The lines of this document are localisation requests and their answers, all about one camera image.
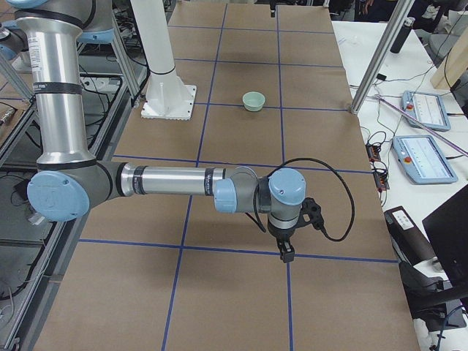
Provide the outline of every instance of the black bottle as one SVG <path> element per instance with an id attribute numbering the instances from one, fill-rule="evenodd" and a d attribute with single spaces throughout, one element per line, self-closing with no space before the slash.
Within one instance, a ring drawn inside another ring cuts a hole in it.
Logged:
<path id="1" fill-rule="evenodd" d="M 408 17 L 406 20 L 404 20 L 403 26 L 400 29 L 400 32 L 396 36 L 395 42 L 393 43 L 390 52 L 391 53 L 399 53 L 401 50 L 401 47 L 403 46 L 404 42 L 408 38 L 408 35 L 410 35 L 410 32 L 412 30 L 412 25 L 415 22 L 415 19 L 413 17 Z"/>

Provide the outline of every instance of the blue joint cap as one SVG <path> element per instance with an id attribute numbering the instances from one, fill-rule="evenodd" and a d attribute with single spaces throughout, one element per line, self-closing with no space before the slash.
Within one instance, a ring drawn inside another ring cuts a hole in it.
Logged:
<path id="1" fill-rule="evenodd" d="M 214 184 L 214 207 L 218 212 L 233 214 L 237 208 L 237 194 L 231 179 L 221 179 Z"/>
<path id="2" fill-rule="evenodd" d="M 8 48 L 7 46 L 0 45 L 0 54 L 5 57 L 7 61 L 13 60 L 18 53 Z"/>
<path id="3" fill-rule="evenodd" d="M 85 44 L 110 44 L 114 39 L 114 30 L 84 31 L 77 39 Z"/>
<path id="4" fill-rule="evenodd" d="M 32 9 L 45 4 L 49 0 L 7 0 L 7 3 L 18 9 Z"/>
<path id="5" fill-rule="evenodd" d="M 85 189 L 69 175 L 52 170 L 39 172 L 31 179 L 28 199 L 37 212 L 51 221 L 70 221 L 89 211 Z"/>
<path id="6" fill-rule="evenodd" d="M 297 170 L 282 168 L 269 178 L 271 195 L 288 206 L 300 205 L 306 198 L 306 180 Z"/>
<path id="7" fill-rule="evenodd" d="M 1 24 L 3 27 L 6 29 L 19 29 L 18 24 L 16 23 L 16 20 L 7 20 L 6 22 L 3 22 Z"/>

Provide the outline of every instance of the white desk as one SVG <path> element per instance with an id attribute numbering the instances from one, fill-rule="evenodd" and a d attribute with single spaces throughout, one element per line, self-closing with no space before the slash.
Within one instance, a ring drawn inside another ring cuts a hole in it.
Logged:
<path id="1" fill-rule="evenodd" d="M 339 44 L 341 59 L 344 68 L 347 71 L 347 79 L 350 85 L 359 85 L 366 71 L 371 57 L 375 51 L 377 43 L 385 29 L 382 23 L 357 23 L 357 22 L 333 22 L 333 28 L 336 33 L 336 40 Z M 421 45 L 414 32 L 410 34 L 399 54 L 389 53 L 385 59 L 380 73 L 387 76 L 387 80 L 411 78 L 415 75 L 424 73 L 432 66 L 426 50 Z M 433 67 L 427 75 L 420 76 L 409 81 L 384 82 L 378 85 L 379 91 L 372 88 L 369 96 L 377 93 L 382 95 L 400 96 L 405 90 L 415 90 L 444 94 L 448 91 L 440 91 L 432 88 L 430 79 L 435 73 Z M 394 105 L 401 105 L 399 98 L 386 97 L 387 101 Z M 445 107 L 448 113 L 462 113 L 452 94 L 443 97 Z M 392 136 L 390 131 L 386 130 L 377 123 L 378 103 L 375 100 L 367 99 L 361 108 L 358 117 L 362 127 L 368 128 L 371 133 L 379 130 L 387 132 L 387 140 Z M 380 121 L 392 130 L 395 130 L 399 115 L 390 108 L 380 106 Z M 451 116 L 450 123 L 452 129 L 444 132 L 443 135 L 461 146 L 468 149 L 468 120 L 464 116 Z M 397 135 L 426 135 L 422 129 L 412 128 L 406 121 L 402 121 L 396 132 Z M 367 133 L 363 132 L 364 140 L 367 140 Z M 372 142 L 381 141 L 382 135 L 376 136 Z M 447 147 L 442 142 L 437 141 L 445 156 L 456 156 L 453 149 Z M 450 160 L 450 164 L 455 170 L 458 181 L 454 184 L 444 185 L 415 185 L 406 176 L 393 151 L 390 151 L 390 143 L 385 143 L 382 147 L 382 160 L 389 166 L 388 180 L 390 190 L 387 191 L 387 200 L 383 210 L 402 205 L 408 214 L 423 231 L 422 220 L 429 215 L 435 208 L 444 203 L 449 197 L 468 184 L 468 158 L 461 157 Z M 437 340 L 437 333 L 431 335 L 433 340 Z M 442 341 L 441 350 L 468 350 L 468 328 L 466 330 L 445 331 L 446 339 Z"/>

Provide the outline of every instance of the light green bowl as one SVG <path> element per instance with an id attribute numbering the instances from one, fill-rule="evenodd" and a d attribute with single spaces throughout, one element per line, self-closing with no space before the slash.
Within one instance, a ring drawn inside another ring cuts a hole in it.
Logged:
<path id="1" fill-rule="evenodd" d="M 265 96 L 258 91 L 249 91 L 242 96 L 244 107 L 248 111 L 260 111 L 265 104 Z"/>

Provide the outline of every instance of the monitor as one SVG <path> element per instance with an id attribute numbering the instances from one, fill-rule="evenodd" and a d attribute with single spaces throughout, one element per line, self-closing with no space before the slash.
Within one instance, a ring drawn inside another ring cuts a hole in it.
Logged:
<path id="1" fill-rule="evenodd" d="M 453 288 L 437 299 L 460 299 L 468 309 L 468 186 L 423 220 L 429 241 Z"/>

